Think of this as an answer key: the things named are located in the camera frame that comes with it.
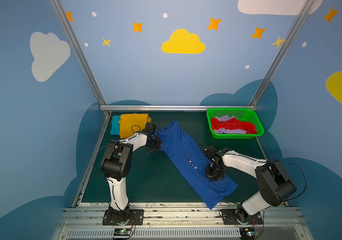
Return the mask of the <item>blue printed t-shirt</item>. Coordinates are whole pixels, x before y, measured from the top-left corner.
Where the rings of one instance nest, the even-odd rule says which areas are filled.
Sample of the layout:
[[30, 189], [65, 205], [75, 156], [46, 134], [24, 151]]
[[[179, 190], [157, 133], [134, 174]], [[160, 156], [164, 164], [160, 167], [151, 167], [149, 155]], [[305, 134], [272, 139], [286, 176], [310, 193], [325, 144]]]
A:
[[228, 176], [216, 182], [211, 182], [206, 177], [206, 167], [211, 162], [193, 138], [180, 127], [179, 122], [171, 122], [165, 128], [156, 130], [154, 135], [162, 142], [160, 150], [169, 157], [209, 209], [214, 208], [238, 187]]

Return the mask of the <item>green plastic laundry basket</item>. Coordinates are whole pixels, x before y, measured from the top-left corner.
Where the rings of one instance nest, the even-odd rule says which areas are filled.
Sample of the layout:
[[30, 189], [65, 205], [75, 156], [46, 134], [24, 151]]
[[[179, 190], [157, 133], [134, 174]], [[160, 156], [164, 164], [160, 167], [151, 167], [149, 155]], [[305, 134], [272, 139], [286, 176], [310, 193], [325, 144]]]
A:
[[[212, 130], [211, 119], [214, 117], [223, 117], [223, 116], [235, 116], [239, 121], [244, 121], [248, 123], [252, 123], [257, 130], [257, 134], [217, 134]], [[238, 139], [238, 140], [248, 140], [253, 139], [255, 137], [260, 137], [265, 133], [265, 129], [259, 120], [255, 111], [246, 108], [213, 108], [207, 110], [207, 119], [209, 124], [209, 129], [211, 131], [212, 137], [218, 140], [227, 140], [227, 139]]]

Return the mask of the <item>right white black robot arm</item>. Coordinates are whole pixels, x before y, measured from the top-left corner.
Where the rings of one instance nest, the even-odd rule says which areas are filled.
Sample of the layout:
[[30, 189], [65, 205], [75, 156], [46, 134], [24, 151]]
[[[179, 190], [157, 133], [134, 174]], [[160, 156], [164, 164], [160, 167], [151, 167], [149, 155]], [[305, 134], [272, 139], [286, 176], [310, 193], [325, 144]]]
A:
[[224, 180], [225, 170], [233, 168], [255, 178], [259, 191], [237, 206], [237, 220], [247, 223], [252, 216], [269, 207], [277, 207], [292, 199], [297, 186], [285, 169], [285, 163], [277, 159], [260, 160], [231, 149], [217, 151], [209, 146], [204, 154], [211, 161], [206, 168], [206, 177], [211, 182]]

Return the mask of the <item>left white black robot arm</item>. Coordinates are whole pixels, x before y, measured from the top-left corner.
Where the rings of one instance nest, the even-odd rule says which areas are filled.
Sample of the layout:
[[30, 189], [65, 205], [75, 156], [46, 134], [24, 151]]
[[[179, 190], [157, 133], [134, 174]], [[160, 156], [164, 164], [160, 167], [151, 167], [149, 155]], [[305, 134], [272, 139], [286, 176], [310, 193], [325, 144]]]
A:
[[111, 140], [100, 148], [103, 150], [100, 170], [108, 181], [111, 195], [107, 210], [109, 215], [124, 219], [129, 215], [126, 177], [131, 168], [133, 152], [145, 147], [151, 153], [160, 145], [161, 140], [154, 133], [139, 131], [126, 139]]

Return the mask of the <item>folded yellow t-shirt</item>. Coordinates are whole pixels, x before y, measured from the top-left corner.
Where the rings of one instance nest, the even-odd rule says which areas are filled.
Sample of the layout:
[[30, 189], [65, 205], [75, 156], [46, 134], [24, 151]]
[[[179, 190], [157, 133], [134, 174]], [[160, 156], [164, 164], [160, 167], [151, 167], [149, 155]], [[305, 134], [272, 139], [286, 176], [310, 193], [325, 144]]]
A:
[[134, 133], [143, 130], [146, 123], [151, 122], [152, 119], [149, 114], [122, 114], [119, 120], [119, 136], [121, 139], [128, 138]]

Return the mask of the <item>back horizontal aluminium bar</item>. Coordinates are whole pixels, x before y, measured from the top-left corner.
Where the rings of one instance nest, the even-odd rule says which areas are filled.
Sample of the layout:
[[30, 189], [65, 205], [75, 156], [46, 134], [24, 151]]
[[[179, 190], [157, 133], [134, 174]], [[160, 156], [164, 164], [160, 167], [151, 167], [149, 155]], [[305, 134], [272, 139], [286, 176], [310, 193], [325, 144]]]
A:
[[166, 112], [205, 112], [209, 109], [213, 108], [246, 108], [251, 110], [256, 110], [256, 106], [152, 106], [152, 105], [101, 105], [100, 110], [102, 111], [111, 111], [111, 112], [148, 112], [148, 111], [166, 111]]

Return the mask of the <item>folded teal t-shirt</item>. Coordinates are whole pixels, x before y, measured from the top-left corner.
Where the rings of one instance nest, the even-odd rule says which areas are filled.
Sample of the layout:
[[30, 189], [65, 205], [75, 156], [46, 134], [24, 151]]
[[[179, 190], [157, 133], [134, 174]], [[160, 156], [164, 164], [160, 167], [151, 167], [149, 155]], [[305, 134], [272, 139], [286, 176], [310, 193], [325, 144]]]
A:
[[114, 115], [111, 119], [111, 131], [110, 134], [112, 136], [118, 136], [120, 133], [120, 118], [121, 115]]

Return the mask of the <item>red t-shirt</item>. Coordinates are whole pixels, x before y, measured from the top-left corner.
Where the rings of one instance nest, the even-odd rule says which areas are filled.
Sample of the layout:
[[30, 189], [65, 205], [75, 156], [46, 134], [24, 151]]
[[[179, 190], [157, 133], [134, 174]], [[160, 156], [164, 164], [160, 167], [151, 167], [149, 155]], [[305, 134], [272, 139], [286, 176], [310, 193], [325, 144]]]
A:
[[257, 134], [256, 127], [252, 123], [239, 121], [232, 118], [227, 121], [220, 121], [217, 118], [211, 119], [212, 130], [217, 134]]

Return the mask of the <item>lilac t-shirt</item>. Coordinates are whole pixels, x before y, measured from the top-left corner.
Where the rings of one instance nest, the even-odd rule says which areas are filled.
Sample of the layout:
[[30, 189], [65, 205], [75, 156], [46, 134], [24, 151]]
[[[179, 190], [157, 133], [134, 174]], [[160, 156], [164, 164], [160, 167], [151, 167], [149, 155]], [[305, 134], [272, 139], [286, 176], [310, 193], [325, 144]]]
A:
[[246, 134], [245, 128], [236, 127], [239, 120], [235, 116], [214, 117], [211, 119], [212, 129], [217, 134]]

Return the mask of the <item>right green circuit board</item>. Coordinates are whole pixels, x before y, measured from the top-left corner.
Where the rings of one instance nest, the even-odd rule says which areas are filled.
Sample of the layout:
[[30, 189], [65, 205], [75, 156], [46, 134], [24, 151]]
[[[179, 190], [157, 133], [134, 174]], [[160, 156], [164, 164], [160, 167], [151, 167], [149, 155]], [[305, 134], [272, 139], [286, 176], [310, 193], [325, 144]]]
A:
[[256, 232], [249, 228], [240, 228], [241, 239], [253, 240], [256, 237]]

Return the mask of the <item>green circuit board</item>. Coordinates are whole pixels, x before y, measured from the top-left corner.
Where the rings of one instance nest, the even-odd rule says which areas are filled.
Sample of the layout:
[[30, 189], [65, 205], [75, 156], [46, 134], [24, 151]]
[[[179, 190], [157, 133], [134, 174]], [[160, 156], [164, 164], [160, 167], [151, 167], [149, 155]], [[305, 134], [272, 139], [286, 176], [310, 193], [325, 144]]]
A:
[[116, 228], [113, 231], [114, 238], [128, 238], [131, 236], [132, 228]]
[[256, 232], [249, 228], [240, 228], [241, 239], [253, 240], [256, 237]]

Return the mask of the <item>left green circuit board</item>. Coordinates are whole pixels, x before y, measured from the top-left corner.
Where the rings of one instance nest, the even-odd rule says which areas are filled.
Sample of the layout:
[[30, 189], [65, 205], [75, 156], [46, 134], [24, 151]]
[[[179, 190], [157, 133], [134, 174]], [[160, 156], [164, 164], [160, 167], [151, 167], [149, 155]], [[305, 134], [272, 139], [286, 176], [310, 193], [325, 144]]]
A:
[[113, 231], [114, 238], [128, 238], [131, 236], [132, 228], [116, 228]]

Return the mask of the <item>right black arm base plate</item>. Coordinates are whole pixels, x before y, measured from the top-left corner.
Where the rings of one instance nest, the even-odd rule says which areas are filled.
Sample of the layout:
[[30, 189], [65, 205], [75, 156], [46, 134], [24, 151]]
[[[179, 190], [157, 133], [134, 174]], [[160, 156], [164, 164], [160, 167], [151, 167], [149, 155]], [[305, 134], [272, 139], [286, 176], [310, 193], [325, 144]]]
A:
[[264, 223], [263, 216], [260, 212], [249, 215], [243, 210], [238, 209], [222, 209], [219, 211], [225, 225], [262, 225]]

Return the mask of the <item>aluminium front rail frame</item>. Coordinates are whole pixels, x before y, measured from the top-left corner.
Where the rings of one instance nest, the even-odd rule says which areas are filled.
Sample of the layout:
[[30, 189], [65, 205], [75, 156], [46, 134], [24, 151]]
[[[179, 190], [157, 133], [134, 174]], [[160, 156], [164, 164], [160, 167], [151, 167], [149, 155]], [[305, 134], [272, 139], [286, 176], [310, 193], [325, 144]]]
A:
[[[132, 203], [144, 210], [143, 224], [103, 226], [106, 203], [84, 203], [64, 210], [55, 240], [245, 240], [240, 228], [256, 232], [254, 240], [310, 240], [312, 235], [297, 207], [280, 205], [260, 211], [262, 225], [225, 225], [219, 211], [236, 209], [235, 203], [219, 203], [209, 209], [203, 203]], [[114, 238], [116, 228], [132, 228], [128, 238]]]

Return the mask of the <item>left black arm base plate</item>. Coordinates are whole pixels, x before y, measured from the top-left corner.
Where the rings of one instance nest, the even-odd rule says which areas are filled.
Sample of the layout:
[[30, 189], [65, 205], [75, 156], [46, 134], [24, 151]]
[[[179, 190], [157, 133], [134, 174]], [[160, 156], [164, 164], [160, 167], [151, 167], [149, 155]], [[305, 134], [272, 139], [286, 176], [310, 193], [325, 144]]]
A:
[[117, 211], [116, 214], [106, 210], [102, 220], [103, 226], [128, 226], [143, 224], [144, 210], [130, 210], [127, 212]]

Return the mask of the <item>left diagonal aluminium post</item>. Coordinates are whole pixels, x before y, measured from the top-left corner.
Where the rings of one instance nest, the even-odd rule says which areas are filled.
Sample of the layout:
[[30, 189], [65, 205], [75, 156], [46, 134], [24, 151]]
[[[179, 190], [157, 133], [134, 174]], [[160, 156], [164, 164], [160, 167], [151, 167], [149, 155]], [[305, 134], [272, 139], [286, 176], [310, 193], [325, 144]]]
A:
[[68, 16], [66, 15], [64, 6], [62, 4], [61, 1], [59, 0], [50, 0], [50, 3], [52, 5], [52, 8], [70, 42], [70, 45], [79, 61], [79, 64], [82, 67], [82, 70], [94, 92], [94, 95], [96, 97], [96, 99], [98, 100], [99, 103], [99, 107], [101, 107], [102, 105], [105, 105], [105, 100], [104, 97], [102, 95], [102, 92], [100, 90], [100, 87], [94, 77], [94, 74], [86, 60], [86, 57], [84, 55], [83, 50], [81, 49], [81, 46], [79, 44], [79, 41], [75, 35], [75, 32], [71, 26], [71, 23], [68, 19]]

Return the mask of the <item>diagonal aluminium post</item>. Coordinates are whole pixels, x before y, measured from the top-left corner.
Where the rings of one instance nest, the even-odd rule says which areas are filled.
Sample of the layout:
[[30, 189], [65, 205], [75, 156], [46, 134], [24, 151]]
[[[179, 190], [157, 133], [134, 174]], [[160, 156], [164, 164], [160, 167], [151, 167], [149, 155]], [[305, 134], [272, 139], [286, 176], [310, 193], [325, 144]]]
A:
[[66, 15], [64, 6], [62, 4], [61, 1], [59, 0], [50, 0], [50, 3], [52, 5], [52, 8], [70, 42], [70, 45], [79, 61], [79, 64], [82, 67], [82, 70], [94, 92], [94, 95], [96, 97], [96, 99], [98, 100], [99, 103], [99, 107], [101, 107], [102, 105], [105, 105], [105, 100], [104, 97], [102, 95], [102, 92], [100, 90], [100, 87], [94, 77], [94, 74], [86, 60], [86, 57], [84, 55], [83, 50], [81, 49], [81, 46], [79, 44], [79, 41], [75, 35], [75, 32], [71, 26], [71, 23], [68, 19], [68, 16]]
[[274, 57], [266, 75], [262, 79], [260, 85], [258, 86], [255, 94], [253, 95], [249, 107], [256, 109], [257, 103], [261, 99], [262, 95], [266, 91], [268, 85], [270, 84], [271, 80], [273, 79], [275, 73], [277, 72], [279, 66], [283, 62], [286, 54], [288, 53], [291, 45], [293, 44], [294, 40], [296, 39], [297, 35], [299, 34], [301, 28], [305, 24], [307, 18], [310, 16], [311, 9], [315, 4], [315, 0], [306, 0], [302, 8], [300, 9], [299, 13], [297, 14], [292, 26], [290, 27], [286, 39], [279, 47], [279, 50]]

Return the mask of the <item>right diagonal aluminium post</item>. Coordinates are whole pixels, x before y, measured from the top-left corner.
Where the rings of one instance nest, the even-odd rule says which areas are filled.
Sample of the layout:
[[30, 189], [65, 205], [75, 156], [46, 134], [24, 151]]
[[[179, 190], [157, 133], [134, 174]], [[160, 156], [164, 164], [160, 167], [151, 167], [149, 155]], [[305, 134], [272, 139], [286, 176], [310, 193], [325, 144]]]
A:
[[255, 94], [253, 95], [249, 107], [256, 109], [257, 103], [261, 99], [262, 95], [266, 91], [268, 85], [270, 84], [271, 80], [273, 79], [275, 73], [277, 72], [279, 66], [283, 62], [286, 54], [288, 53], [291, 45], [293, 44], [294, 40], [296, 39], [297, 35], [299, 34], [301, 28], [305, 24], [307, 18], [310, 16], [311, 9], [315, 4], [315, 0], [306, 0], [302, 8], [300, 9], [299, 13], [297, 14], [292, 26], [290, 27], [286, 39], [279, 47], [279, 50], [274, 57], [266, 75], [262, 79], [260, 85], [258, 86]]

